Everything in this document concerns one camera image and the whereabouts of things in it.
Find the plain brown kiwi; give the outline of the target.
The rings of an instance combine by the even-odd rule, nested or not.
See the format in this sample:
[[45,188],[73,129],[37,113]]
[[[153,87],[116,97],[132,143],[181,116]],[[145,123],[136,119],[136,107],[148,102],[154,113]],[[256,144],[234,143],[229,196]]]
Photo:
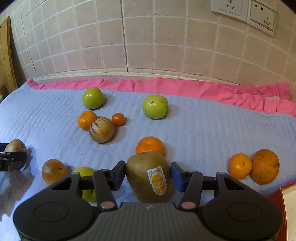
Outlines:
[[27,160],[27,148],[25,144],[19,140],[12,140],[4,149],[5,153],[13,153],[13,152],[24,152],[24,154],[17,154],[15,157],[15,162],[12,162],[9,165],[9,170],[17,169],[22,166],[22,164]]

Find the kiwi with yellow sticker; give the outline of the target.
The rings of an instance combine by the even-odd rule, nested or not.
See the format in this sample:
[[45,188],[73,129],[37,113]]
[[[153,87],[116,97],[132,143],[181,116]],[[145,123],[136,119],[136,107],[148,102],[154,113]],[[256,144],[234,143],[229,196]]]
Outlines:
[[168,202],[175,192],[170,167],[158,152],[131,156],[126,162],[126,176],[140,202]]

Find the green apple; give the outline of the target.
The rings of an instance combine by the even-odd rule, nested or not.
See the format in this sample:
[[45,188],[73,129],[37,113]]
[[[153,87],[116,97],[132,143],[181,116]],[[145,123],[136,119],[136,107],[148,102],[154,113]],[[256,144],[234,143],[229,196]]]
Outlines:
[[90,87],[83,93],[82,102],[88,109],[97,109],[104,104],[105,96],[98,87]]
[[164,118],[167,114],[168,107],[168,100],[161,95],[149,95],[142,103],[144,114],[154,120]]
[[[92,177],[95,170],[90,167],[78,167],[74,170],[74,172],[80,173],[80,177]],[[80,187],[82,188],[82,198],[88,202],[94,202],[96,200],[95,190],[93,189],[93,184],[91,184],[92,180],[87,178],[87,180],[82,180],[80,183]]]

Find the round brown fruit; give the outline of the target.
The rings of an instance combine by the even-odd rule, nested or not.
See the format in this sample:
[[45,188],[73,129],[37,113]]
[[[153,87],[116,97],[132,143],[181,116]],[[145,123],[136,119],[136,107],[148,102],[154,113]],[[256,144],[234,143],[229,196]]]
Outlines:
[[51,185],[68,175],[68,171],[61,161],[49,159],[43,164],[41,175],[44,182]]

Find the middle mandarin orange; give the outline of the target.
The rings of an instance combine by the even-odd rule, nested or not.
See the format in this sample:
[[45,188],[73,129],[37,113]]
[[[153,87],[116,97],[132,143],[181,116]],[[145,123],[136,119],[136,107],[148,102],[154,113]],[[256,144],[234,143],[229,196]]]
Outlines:
[[142,138],[138,142],[137,147],[135,148],[136,154],[150,152],[150,151],[158,152],[163,156],[165,156],[165,153],[166,153],[163,142],[156,137]]

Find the striped tan pepino melon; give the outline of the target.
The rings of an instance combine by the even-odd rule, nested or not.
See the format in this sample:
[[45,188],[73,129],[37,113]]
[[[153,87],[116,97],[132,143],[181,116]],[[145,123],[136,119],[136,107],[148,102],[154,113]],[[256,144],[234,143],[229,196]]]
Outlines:
[[93,141],[103,144],[112,139],[115,132],[113,122],[105,117],[100,117],[90,125],[88,133]]

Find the tiny orange kumquat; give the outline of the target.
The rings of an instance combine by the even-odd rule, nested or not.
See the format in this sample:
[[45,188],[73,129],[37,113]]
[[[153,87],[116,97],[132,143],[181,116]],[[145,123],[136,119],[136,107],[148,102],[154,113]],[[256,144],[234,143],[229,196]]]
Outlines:
[[115,113],[111,120],[115,126],[122,126],[125,124],[125,116],[122,113]]

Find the right small mandarin orange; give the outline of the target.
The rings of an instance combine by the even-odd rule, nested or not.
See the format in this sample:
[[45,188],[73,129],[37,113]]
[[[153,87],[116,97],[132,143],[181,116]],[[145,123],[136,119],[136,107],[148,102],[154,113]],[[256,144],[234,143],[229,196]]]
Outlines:
[[237,153],[232,156],[228,163],[229,174],[237,180],[245,179],[252,170],[252,162],[249,156]]

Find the left mandarin orange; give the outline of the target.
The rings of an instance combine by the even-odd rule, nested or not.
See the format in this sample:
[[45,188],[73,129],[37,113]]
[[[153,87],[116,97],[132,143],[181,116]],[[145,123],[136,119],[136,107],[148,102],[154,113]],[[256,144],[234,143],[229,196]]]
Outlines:
[[95,112],[86,110],[79,115],[78,125],[84,131],[88,131],[93,121],[97,119],[98,119],[98,116]]

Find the wooden cutting board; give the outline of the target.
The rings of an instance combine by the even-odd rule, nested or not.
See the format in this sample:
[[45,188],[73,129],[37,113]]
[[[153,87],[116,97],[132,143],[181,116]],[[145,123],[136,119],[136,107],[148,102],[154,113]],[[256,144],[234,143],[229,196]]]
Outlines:
[[11,53],[12,31],[11,17],[8,16],[1,24],[1,98],[4,100],[11,92],[18,88]]

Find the large right orange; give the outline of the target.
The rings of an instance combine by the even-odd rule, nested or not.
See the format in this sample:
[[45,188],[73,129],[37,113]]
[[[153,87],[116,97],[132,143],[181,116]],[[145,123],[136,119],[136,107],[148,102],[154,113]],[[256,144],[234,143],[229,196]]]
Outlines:
[[280,170],[280,161],[277,154],[268,149],[258,150],[251,158],[251,178],[259,185],[272,182]]

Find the red white cardboard box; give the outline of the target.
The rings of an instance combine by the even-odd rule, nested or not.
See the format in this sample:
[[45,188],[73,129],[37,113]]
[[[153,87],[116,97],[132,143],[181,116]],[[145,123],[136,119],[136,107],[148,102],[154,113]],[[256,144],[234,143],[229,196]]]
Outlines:
[[267,198],[275,203],[283,214],[282,226],[275,238],[278,241],[295,240],[296,232],[296,183],[290,183],[273,192]]

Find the pink ruffled cloth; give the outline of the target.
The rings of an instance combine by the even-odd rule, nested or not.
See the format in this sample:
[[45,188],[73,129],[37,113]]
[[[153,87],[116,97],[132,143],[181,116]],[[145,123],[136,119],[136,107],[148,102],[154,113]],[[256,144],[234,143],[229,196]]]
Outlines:
[[290,100],[289,96],[290,86],[284,82],[255,87],[157,77],[147,81],[121,79],[119,82],[112,82],[106,79],[91,78],[90,80],[70,80],[46,84],[38,84],[29,79],[27,84],[37,90],[78,90],[98,87],[103,90],[120,92],[194,97],[238,106],[260,113],[281,113],[295,116],[295,103]]

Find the left white wall socket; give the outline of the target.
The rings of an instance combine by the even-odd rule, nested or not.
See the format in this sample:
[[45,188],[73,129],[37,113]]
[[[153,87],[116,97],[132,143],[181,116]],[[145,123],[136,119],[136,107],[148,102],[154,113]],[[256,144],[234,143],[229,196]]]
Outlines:
[[211,0],[211,11],[246,22],[248,0]]

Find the right white wall socket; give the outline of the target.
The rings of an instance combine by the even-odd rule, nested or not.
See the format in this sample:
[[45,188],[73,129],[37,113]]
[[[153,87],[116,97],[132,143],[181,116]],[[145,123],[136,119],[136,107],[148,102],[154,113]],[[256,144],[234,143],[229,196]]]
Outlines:
[[276,8],[264,1],[250,0],[246,23],[270,36],[274,36]]

